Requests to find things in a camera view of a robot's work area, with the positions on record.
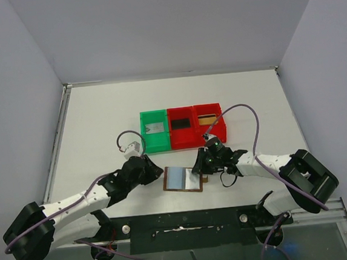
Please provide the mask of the brown leather card holder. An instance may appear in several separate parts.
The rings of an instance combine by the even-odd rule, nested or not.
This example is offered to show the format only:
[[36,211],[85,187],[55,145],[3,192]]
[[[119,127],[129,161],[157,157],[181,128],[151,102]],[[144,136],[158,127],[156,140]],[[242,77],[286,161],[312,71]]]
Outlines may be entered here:
[[190,167],[165,167],[163,180],[165,192],[202,192],[208,176],[194,174]]

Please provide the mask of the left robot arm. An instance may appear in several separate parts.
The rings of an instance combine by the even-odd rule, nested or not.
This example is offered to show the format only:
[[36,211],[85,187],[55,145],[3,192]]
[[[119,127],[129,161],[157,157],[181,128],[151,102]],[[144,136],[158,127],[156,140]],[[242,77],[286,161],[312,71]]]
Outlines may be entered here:
[[54,235],[65,226],[121,202],[138,185],[154,182],[163,172],[147,155],[133,156],[83,192],[51,204],[25,205],[3,235],[5,253],[16,260],[43,260],[54,246]]

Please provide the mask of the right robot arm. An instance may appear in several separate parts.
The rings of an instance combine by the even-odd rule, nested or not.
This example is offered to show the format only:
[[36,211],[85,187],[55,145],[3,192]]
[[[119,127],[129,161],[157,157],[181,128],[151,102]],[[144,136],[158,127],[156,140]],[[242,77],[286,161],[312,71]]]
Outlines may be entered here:
[[316,214],[327,210],[326,203],[339,180],[309,151],[291,155],[255,155],[248,150],[232,150],[218,137],[211,137],[198,149],[192,172],[201,175],[227,173],[236,177],[276,179],[284,190],[268,191],[259,201],[258,220],[272,224],[284,212],[298,208]]

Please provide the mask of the gold card in red bin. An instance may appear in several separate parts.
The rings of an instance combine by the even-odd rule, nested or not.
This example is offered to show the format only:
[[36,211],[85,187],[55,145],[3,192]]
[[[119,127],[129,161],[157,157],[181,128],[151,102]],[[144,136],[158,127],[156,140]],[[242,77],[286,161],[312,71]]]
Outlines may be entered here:
[[207,114],[198,116],[199,125],[209,126],[217,122],[217,115]]

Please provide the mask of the silver card in green bin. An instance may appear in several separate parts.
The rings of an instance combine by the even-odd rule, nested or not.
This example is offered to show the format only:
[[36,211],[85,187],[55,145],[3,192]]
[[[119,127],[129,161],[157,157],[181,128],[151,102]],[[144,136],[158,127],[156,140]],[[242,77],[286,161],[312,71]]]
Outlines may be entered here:
[[164,133],[165,127],[163,122],[152,122],[151,124],[145,125],[145,133],[152,135],[153,133]]

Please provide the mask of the black card in red bin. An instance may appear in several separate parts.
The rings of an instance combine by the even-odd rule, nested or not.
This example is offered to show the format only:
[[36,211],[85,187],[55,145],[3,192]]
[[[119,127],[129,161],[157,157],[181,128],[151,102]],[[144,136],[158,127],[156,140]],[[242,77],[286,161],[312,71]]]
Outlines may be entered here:
[[189,118],[174,119],[170,121],[171,129],[180,130],[191,127],[191,122]]

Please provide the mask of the right red plastic bin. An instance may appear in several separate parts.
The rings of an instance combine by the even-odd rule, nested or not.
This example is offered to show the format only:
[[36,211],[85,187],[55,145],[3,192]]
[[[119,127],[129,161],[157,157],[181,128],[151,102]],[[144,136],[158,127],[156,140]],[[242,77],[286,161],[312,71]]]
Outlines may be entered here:
[[[222,114],[222,109],[219,103],[194,105],[193,109],[196,113],[195,115],[196,115],[197,122],[198,122],[198,116],[200,115],[215,114],[217,115],[217,117],[219,117]],[[210,125],[208,126],[199,125],[199,128],[197,130],[197,136],[198,136],[197,143],[200,146],[204,145],[205,143],[203,134],[207,132],[209,127]],[[217,136],[222,142],[226,142],[226,139],[227,139],[226,133],[227,133],[227,127],[222,117],[212,127],[210,134]]]

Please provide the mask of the red plastic bin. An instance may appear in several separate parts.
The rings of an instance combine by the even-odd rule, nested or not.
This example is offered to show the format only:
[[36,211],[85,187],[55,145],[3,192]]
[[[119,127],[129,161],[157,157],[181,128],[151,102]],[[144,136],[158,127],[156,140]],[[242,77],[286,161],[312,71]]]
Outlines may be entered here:
[[[197,143],[197,133],[194,124],[193,107],[179,107],[167,109],[169,131],[170,131],[170,143],[172,150],[182,150],[195,148]],[[191,122],[190,128],[173,130],[171,129],[171,120],[189,118]]]
[[[222,109],[219,103],[194,105],[193,109],[196,113],[195,115],[196,115],[197,122],[198,122],[198,116],[200,115],[215,114],[217,115],[217,117],[219,117],[222,114]],[[207,132],[209,127],[210,125],[208,126],[199,125],[199,128],[197,130],[197,136],[198,136],[197,143],[200,146],[204,145],[205,143],[203,134]],[[226,133],[227,133],[227,127],[222,117],[212,127],[210,134],[217,136],[222,142],[226,142],[226,139],[227,139]]]

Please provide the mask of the green plastic bin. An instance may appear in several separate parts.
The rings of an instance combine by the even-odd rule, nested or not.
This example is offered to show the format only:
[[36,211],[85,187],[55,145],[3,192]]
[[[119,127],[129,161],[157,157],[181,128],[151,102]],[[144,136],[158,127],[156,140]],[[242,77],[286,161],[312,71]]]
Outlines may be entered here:
[[140,112],[140,131],[146,142],[146,153],[171,150],[170,131],[166,110]]

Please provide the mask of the middle red plastic bin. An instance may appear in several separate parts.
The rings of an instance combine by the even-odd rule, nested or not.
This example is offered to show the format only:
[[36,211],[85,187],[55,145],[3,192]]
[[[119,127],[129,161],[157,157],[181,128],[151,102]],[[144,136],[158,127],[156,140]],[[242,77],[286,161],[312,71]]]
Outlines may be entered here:
[[[170,143],[172,150],[182,150],[195,148],[197,143],[197,133],[194,124],[193,107],[179,107],[167,109],[169,131],[170,131]],[[173,130],[171,129],[171,120],[189,118],[191,122],[190,128]]]

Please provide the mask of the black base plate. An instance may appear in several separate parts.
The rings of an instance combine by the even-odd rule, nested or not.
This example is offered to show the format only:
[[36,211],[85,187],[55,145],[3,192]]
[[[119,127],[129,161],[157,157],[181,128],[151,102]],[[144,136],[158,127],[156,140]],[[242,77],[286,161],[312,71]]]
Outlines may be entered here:
[[247,205],[190,212],[113,218],[87,242],[127,241],[132,255],[262,242],[278,220],[263,207]]

